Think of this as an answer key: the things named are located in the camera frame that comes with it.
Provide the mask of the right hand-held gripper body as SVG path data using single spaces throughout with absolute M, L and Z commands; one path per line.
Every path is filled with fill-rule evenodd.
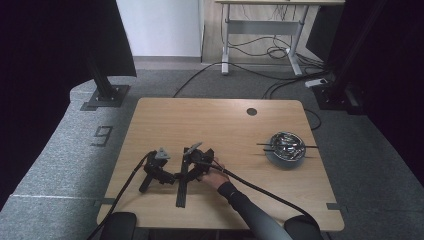
M 188 172 L 188 175 L 201 175 L 203 173 L 207 173 L 212 161 L 214 160 L 214 151 L 212 149 L 208 149 L 206 152 L 203 152 L 199 149 L 201 145 L 201 142 L 195 143 L 184 151 L 183 157 L 185 158 L 185 162 L 188 165 L 194 165 L 194 167 Z

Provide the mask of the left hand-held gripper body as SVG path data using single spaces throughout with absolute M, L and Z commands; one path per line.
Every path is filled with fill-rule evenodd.
M 163 167 L 168 162 L 170 156 L 166 153 L 163 148 L 155 151 L 152 157 L 149 157 L 147 163 L 144 166 L 144 171 L 147 176 L 143 180 L 139 191 L 145 193 L 153 179 L 159 180 L 163 175 Z

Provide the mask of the black bar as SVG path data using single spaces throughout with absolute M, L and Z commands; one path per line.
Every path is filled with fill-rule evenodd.
M 184 156 L 188 156 L 187 152 L 188 152 L 189 148 L 185 147 L 184 148 L 184 153 L 183 153 L 183 157 Z M 187 174 L 188 172 L 182 172 L 182 170 L 180 169 L 180 178 L 179 178 L 179 186 L 178 186 L 178 192 L 177 192 L 177 198 L 176 198 L 176 206 L 178 208 L 184 208 L 186 206 L 186 195 L 187 195 L 187 183 L 183 182 L 183 177 Z

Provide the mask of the long black chopstick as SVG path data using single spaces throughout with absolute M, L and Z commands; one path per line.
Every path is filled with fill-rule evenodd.
M 277 147 L 283 147 L 283 148 L 293 147 L 293 148 L 315 148 L 315 149 L 319 149 L 319 147 L 318 147 L 318 146 L 308 146 L 308 145 L 304 145 L 304 144 L 271 144 L 271 143 L 256 143 L 256 145 L 270 146 L 270 147 L 272 147 L 272 148 L 277 148 Z

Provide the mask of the steel bowl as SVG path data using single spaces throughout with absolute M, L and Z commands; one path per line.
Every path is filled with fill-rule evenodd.
M 306 145 L 303 140 L 291 132 L 278 132 L 264 145 L 267 159 L 282 169 L 299 167 L 305 159 Z

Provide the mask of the person's right hand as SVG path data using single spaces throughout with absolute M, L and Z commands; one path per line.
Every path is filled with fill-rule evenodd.
M 198 180 L 215 190 L 217 190 L 224 183 L 230 181 L 227 174 L 212 167 L 210 167 L 206 173 L 203 173 L 198 178 Z

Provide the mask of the black metal stand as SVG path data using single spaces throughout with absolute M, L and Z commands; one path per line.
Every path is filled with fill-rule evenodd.
M 88 102 L 84 102 L 81 111 L 96 111 L 99 107 L 119 108 L 130 89 L 129 85 L 112 85 L 107 76 L 98 67 L 94 55 L 89 52 L 86 66 L 96 84 L 96 90 Z
M 363 92 L 356 83 L 358 56 L 387 0 L 345 0 L 325 69 L 330 83 L 313 87 L 321 110 L 346 111 L 363 115 Z

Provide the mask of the white power strip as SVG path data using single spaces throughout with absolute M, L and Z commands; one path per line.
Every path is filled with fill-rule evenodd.
M 314 79 L 314 80 L 309 80 L 305 82 L 305 87 L 306 88 L 311 88 L 314 86 L 319 86 L 319 85 L 323 85 L 323 84 L 327 84 L 328 81 L 325 78 L 320 78 L 320 79 Z

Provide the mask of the white desk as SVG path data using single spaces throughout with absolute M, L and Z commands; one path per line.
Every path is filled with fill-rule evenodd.
M 292 36 L 293 42 L 285 51 L 292 70 L 296 76 L 302 74 L 296 56 L 296 49 L 305 24 L 308 10 L 311 6 L 343 6 L 345 0 L 214 0 L 224 7 L 223 52 L 221 73 L 229 73 L 229 36 L 230 35 L 283 35 Z M 298 21 L 271 21 L 271 20 L 234 20 L 230 17 L 232 5 L 258 5 L 258 6 L 302 6 Z

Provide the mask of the black curtain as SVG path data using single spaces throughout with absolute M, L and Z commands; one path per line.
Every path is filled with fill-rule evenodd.
M 343 6 L 320 6 L 307 40 L 325 67 Z M 364 114 L 424 186 L 424 0 L 387 0 L 363 47 Z
M 117 0 L 0 0 L 0 208 L 96 70 L 135 74 Z

